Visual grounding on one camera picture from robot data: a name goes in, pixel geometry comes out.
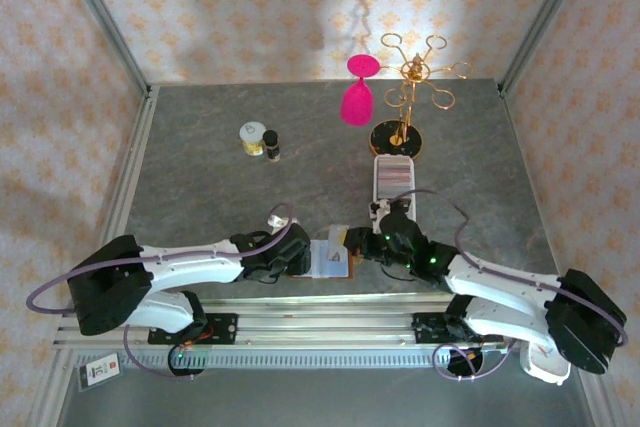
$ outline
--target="black bottle cap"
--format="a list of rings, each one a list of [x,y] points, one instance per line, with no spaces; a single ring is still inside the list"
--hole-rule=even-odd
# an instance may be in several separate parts
[[[278,145],[278,133],[275,130],[267,130],[262,134],[262,141],[267,147],[275,147]]]

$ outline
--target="patterned wall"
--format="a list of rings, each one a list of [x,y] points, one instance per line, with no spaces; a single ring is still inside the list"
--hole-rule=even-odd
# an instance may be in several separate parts
[[[434,60],[500,78],[542,0],[106,2],[150,82],[215,84],[348,78],[345,59],[365,51],[397,64],[379,42],[387,31],[405,36],[410,55],[444,35],[450,46]]]
[[[83,0],[0,12],[0,425],[19,426],[57,326],[25,298],[95,248],[139,95]]]
[[[640,0],[565,0],[511,96],[562,269],[589,273],[629,316],[610,372],[640,417]]]

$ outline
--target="label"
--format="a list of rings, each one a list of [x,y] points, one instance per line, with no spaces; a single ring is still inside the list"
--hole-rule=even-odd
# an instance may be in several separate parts
[[[110,354],[81,366],[79,369],[80,387],[86,389],[120,375],[118,354]]]

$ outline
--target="pink wine glass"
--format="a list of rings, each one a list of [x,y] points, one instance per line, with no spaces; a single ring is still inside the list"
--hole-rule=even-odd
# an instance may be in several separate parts
[[[359,77],[358,81],[347,89],[342,98],[340,115],[349,125],[362,126],[373,117],[373,93],[365,77],[373,77],[380,71],[380,63],[370,55],[354,55],[347,61],[347,69]]]

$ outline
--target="black round base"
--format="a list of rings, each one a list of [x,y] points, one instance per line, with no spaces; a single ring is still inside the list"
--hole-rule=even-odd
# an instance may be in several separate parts
[[[385,120],[376,125],[371,131],[369,145],[375,155],[392,154],[408,155],[413,158],[422,150],[422,136],[420,132],[410,126],[407,130],[407,141],[400,145],[393,145],[391,137],[398,129],[399,120]]]

